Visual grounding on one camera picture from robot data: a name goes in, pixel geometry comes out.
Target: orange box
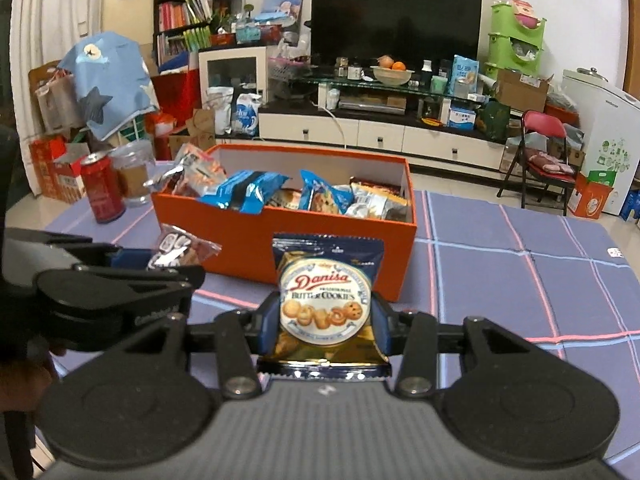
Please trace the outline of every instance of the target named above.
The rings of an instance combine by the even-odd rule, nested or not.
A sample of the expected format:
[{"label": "orange box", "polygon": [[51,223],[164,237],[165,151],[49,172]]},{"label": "orange box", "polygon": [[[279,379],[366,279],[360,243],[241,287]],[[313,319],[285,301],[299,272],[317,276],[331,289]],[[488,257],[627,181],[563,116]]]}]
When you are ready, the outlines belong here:
[{"label": "orange box", "polygon": [[574,216],[597,220],[607,204],[611,191],[611,186],[589,181],[578,172],[575,177],[575,189],[569,198],[567,208]]},{"label": "orange box", "polygon": [[309,170],[332,185],[347,184],[352,176],[400,186],[409,201],[407,222],[350,218],[266,206],[260,215],[222,210],[194,198],[156,193],[153,202],[160,223],[172,224],[219,243],[222,252],[209,259],[208,272],[255,282],[276,283],[271,250],[274,233],[330,234],[378,238],[385,254],[374,288],[389,301],[400,297],[404,274],[414,246],[414,190],[409,165],[400,156],[345,152],[320,148],[221,144],[209,153],[228,174],[240,170],[277,171],[292,180],[287,187],[302,188],[300,170]]}]

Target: white curtain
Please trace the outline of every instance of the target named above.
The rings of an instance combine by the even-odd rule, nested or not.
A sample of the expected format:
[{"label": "white curtain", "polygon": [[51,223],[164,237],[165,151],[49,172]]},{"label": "white curtain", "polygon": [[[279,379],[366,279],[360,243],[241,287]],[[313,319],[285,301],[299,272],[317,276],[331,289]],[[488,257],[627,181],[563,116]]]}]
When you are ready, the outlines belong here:
[{"label": "white curtain", "polygon": [[40,186],[29,144],[42,134],[29,92],[29,70],[62,57],[81,38],[100,32],[102,0],[14,0],[10,61],[22,160],[34,194]]}]

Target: television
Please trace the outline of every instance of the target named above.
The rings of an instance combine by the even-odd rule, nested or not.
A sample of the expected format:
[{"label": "television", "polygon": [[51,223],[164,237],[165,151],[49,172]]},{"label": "television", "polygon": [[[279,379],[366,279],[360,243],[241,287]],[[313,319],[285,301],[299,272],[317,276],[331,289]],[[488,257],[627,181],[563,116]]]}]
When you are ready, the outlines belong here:
[{"label": "television", "polygon": [[420,70],[456,54],[478,56],[482,0],[312,0],[311,53],[320,65],[345,56],[366,66],[385,54]]}]

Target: air conditioner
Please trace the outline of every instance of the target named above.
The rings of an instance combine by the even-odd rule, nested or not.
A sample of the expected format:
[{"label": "air conditioner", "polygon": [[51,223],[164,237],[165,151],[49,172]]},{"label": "air conditioner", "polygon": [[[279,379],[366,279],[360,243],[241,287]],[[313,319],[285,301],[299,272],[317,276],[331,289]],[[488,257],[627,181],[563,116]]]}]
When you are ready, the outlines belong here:
[{"label": "air conditioner", "polygon": [[141,46],[154,42],[154,0],[103,0],[102,30],[113,31]]}]

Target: bookshelf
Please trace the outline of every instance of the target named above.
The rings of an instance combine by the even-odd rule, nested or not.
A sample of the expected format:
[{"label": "bookshelf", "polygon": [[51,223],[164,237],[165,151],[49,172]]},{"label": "bookshelf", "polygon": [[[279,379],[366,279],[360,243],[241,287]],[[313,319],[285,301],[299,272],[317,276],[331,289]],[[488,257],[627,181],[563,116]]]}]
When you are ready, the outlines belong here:
[{"label": "bookshelf", "polygon": [[181,50],[210,46],[216,0],[154,0],[154,57],[160,66]]}]

